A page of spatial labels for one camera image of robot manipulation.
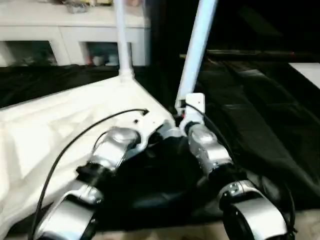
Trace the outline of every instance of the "black wire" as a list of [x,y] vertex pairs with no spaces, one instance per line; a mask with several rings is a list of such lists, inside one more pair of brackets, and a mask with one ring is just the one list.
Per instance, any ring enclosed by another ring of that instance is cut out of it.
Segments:
[[134,112],[134,111],[140,111],[140,112],[143,112],[143,114],[146,114],[148,113],[148,110],[147,109],[141,109],[141,108],[133,108],[133,109],[129,109],[129,110],[124,110],[124,111],[120,111],[120,112],[117,112],[115,114],[112,114],[110,116],[107,116],[105,118],[102,118],[101,120],[95,122],[94,124],[90,125],[89,127],[87,127],[85,130],[83,130],[81,133],[79,133],[74,139],[72,139],[72,141],[70,141],[65,147],[64,149],[59,153],[58,157],[55,159],[55,161],[53,162],[52,164],[52,167],[48,173],[48,176],[46,177],[46,180],[44,182],[44,185],[43,185],[43,188],[42,188],[42,191],[41,191],[41,194],[40,194],[40,197],[39,197],[39,200],[38,200],[38,203],[37,203],[37,206],[36,206],[36,210],[35,210],[35,213],[34,213],[34,217],[33,217],[33,221],[32,221],[32,226],[31,226],[31,230],[29,232],[29,235],[28,235],[28,240],[33,240],[34,239],[34,235],[35,235],[35,231],[36,231],[36,226],[37,226],[37,222],[38,222],[38,218],[39,218],[39,214],[40,214],[40,210],[42,208],[42,202],[45,198],[45,194],[46,194],[46,190],[47,190],[47,187],[48,187],[48,184],[49,184],[49,181],[54,173],[54,170],[58,164],[58,162],[60,161],[61,157],[63,156],[63,154],[68,150],[68,148],[75,142],[77,141],[82,135],[84,135],[86,132],[88,132],[90,129],[92,129],[93,127],[97,126],[98,124],[106,121],[106,120],[109,120],[113,117],[116,117],[118,115],[121,115],[121,114],[125,114],[125,113],[128,113],[128,112]]
[[219,128],[217,127],[217,125],[202,111],[200,111],[198,108],[196,108],[195,106],[189,104],[189,103],[184,103],[184,105],[189,106],[190,108],[196,110],[198,113],[200,113],[204,119],[210,123],[211,127],[213,128],[213,132],[218,135],[218,138],[220,138],[222,140],[222,144],[226,147],[231,159],[233,161],[235,161],[235,156],[234,153],[232,152],[232,149],[227,141],[227,139],[225,138],[225,136],[221,133],[221,131],[219,130]]
[[94,143],[94,145],[93,145],[93,147],[92,147],[92,153],[94,152],[94,150],[95,150],[95,148],[96,148],[96,146],[97,146],[97,143],[98,143],[98,141],[100,140],[100,138],[103,136],[103,135],[105,135],[106,133],[107,133],[108,131],[104,131],[103,133],[101,133],[100,134],[100,136],[98,136],[98,138],[96,139],[96,141],[95,141],[95,143]]
[[295,229],[295,224],[296,224],[296,207],[295,207],[295,201],[294,198],[292,197],[291,190],[289,186],[284,182],[284,189],[286,190],[286,194],[289,198],[290,202],[290,217],[289,217],[289,222],[290,225],[288,226],[289,228],[289,234],[293,235],[294,233],[297,233],[298,231]]

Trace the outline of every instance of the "black cloth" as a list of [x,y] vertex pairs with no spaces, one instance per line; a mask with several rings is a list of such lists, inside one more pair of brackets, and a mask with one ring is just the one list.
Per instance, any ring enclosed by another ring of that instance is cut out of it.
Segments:
[[[173,114],[182,65],[135,68],[135,78]],[[0,69],[0,106],[7,107],[101,81],[116,68],[90,66]],[[283,183],[298,209],[320,208],[320,90],[288,64],[204,62],[195,87],[206,114],[250,180],[287,211]],[[169,138],[130,159],[106,185],[100,228],[139,229],[212,221],[210,186],[184,138]]]

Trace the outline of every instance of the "white pole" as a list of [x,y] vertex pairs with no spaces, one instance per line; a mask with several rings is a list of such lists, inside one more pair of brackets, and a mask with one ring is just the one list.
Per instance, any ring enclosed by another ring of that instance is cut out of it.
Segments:
[[181,100],[185,100],[186,95],[192,93],[195,89],[217,4],[218,0],[199,0],[180,86],[175,100],[175,108],[179,115],[182,114]]
[[126,25],[125,25],[125,14],[124,14],[124,1],[125,0],[114,0],[114,9],[116,14],[116,28],[118,36],[118,54],[119,54],[119,74],[120,75],[132,75],[133,70],[129,60],[128,43],[126,39]]

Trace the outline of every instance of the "white plastic cover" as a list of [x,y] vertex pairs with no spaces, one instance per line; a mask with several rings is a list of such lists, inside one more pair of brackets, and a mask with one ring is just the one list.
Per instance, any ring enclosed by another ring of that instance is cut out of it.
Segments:
[[[82,130],[111,114],[146,108],[174,120],[134,79],[117,76],[0,110],[0,239],[35,210],[45,178],[60,151]],[[70,147],[48,186],[44,205],[76,177],[101,132],[117,121],[143,118],[128,112],[94,127]]]

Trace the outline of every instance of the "white cabinet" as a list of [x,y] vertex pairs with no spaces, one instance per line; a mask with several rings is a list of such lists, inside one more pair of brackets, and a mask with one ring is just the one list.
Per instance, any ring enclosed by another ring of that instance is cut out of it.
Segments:
[[[132,64],[147,65],[150,30],[142,5],[127,6],[124,21]],[[98,48],[101,48],[98,53],[93,50]],[[39,52],[57,65],[91,64],[94,56],[104,58],[103,64],[115,65],[118,59],[115,9],[97,6],[85,13],[71,14],[62,4],[36,0],[0,3],[0,66],[28,61],[29,55],[35,59]]]
[[0,26],[0,67],[15,64],[28,55],[54,57],[57,65],[69,65],[65,43],[56,26]]
[[[117,29],[116,27],[61,27],[63,41],[71,64],[86,65],[92,63],[92,52],[90,49],[92,43],[97,43],[96,48],[107,52],[116,51],[117,49]],[[126,39],[131,50],[131,60],[134,66],[145,66],[148,64],[148,53],[146,39],[148,39],[149,30],[146,28],[127,28]]]

